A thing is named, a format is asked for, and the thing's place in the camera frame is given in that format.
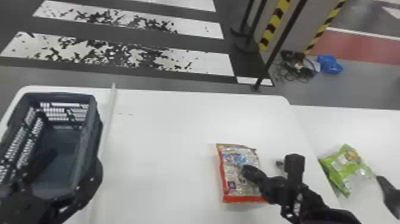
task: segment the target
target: floor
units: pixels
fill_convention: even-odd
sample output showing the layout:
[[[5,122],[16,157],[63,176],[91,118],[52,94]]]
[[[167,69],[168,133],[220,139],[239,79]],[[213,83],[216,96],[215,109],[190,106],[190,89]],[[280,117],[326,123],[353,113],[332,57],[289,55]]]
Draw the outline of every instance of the floor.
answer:
[[[258,56],[238,54],[233,46],[234,40],[228,35],[230,16],[239,14],[240,7],[233,7],[235,4],[227,6],[224,0],[214,0],[211,1],[213,4],[200,6],[186,5],[202,7],[202,10],[166,5],[185,2],[182,0],[159,0],[162,4],[150,4],[149,0],[84,0],[79,2],[87,7],[72,7],[70,11],[59,13],[56,10],[53,11],[55,16],[46,10],[45,5],[38,10],[43,0],[29,1],[23,8],[19,5],[25,4],[26,0],[7,1],[10,1],[10,7],[0,9],[0,27],[3,27],[0,48],[5,48],[2,51],[5,57],[0,57],[0,114],[3,114],[18,89],[25,85],[108,88],[112,83],[117,83],[119,88],[254,94],[249,85],[238,84],[237,77],[256,77],[263,69]],[[387,1],[348,0],[330,29],[352,29],[400,37],[400,33],[383,32],[398,31],[396,16],[384,8],[396,8],[397,4],[393,3],[395,0]],[[78,1],[58,2],[76,4]],[[371,24],[371,21],[364,21],[362,17],[358,24],[353,22],[355,25],[352,27],[343,21],[354,11],[364,10],[368,13],[376,4],[382,9],[379,9],[376,23]],[[98,7],[116,10],[98,11]],[[126,16],[118,19],[117,12]],[[184,24],[184,19],[196,20],[199,29],[177,26],[177,21]],[[57,43],[58,48],[51,49],[47,42]],[[315,48],[329,46],[323,43],[322,39]],[[117,60],[117,54],[123,57]],[[274,87],[262,86],[260,94],[283,95],[291,104],[298,105],[400,110],[398,65],[359,58],[338,58],[345,68],[338,76],[320,73],[307,84],[274,82]]]
[[[312,54],[400,66],[399,25],[399,0],[348,0]]]

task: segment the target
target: yellow and black striped post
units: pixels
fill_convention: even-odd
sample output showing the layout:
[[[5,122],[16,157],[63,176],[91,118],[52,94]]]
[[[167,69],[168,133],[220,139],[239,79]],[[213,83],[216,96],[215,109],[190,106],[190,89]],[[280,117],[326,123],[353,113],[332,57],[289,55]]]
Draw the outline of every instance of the yellow and black striped post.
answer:
[[[343,5],[345,4],[346,1],[347,0],[339,0],[339,2],[337,3],[337,6],[334,8],[334,10],[329,13],[328,17],[325,20],[325,23],[318,29],[317,34],[314,36],[314,38],[312,39],[312,41],[308,45],[307,49],[304,51],[304,54],[310,54],[311,53],[311,51],[313,50],[313,48],[316,45],[316,43],[320,40],[322,34],[329,27],[330,23],[337,16],[337,14],[342,9],[342,7],[343,7]]]
[[[290,6],[290,0],[279,0],[274,10],[274,13],[272,14],[270,23],[268,24],[267,28],[262,34],[261,42],[258,44],[260,50],[262,51],[267,50],[268,44],[274,38],[274,34],[276,30],[279,28],[282,17],[288,10],[289,6]]]

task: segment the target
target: white stripe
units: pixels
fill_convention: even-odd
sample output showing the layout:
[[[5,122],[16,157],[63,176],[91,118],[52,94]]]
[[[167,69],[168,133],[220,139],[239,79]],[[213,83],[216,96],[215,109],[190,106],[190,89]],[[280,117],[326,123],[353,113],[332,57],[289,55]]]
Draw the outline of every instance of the white stripe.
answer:
[[[394,16],[397,19],[400,19],[400,10],[397,10],[395,8],[388,8],[388,7],[382,7],[384,10],[386,10],[390,15]]]
[[[215,12],[213,0],[128,0]]]
[[[254,85],[255,82],[257,82],[256,78],[249,78],[249,77],[239,77],[236,76],[237,78],[237,82],[239,84],[250,84],[250,85]],[[263,86],[273,86],[271,79],[264,79],[261,84]]]
[[[328,27],[327,30],[341,32],[341,33],[350,33],[350,34],[361,35],[361,36],[370,36],[372,38],[382,38],[382,39],[389,39],[389,40],[393,40],[393,41],[400,41],[400,38],[398,38],[396,36],[386,36],[386,35],[380,35],[380,34],[375,34],[375,33],[366,33],[366,32],[346,30],[346,29],[340,29],[340,28],[334,28],[334,27]]]
[[[79,5],[68,2],[44,1],[33,16],[79,23],[92,23],[130,29],[155,30],[159,32],[224,39],[219,23]]]
[[[18,32],[0,56],[234,76],[229,55]]]

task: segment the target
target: red floor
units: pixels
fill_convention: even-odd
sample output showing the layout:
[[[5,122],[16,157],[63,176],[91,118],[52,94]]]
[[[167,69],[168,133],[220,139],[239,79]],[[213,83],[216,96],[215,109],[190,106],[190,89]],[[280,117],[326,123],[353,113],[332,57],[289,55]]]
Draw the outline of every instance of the red floor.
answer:
[[[400,66],[400,41],[327,30],[311,54]]]

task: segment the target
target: black plastic basket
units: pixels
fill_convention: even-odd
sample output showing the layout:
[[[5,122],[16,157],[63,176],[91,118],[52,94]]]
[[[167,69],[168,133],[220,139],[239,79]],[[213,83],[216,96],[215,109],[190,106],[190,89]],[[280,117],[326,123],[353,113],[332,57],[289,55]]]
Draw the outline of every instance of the black plastic basket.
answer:
[[[18,170],[36,155],[57,156],[31,184],[44,199],[70,198],[89,172],[96,172],[102,122],[91,95],[25,94],[14,109],[0,144],[0,197],[10,191]]]

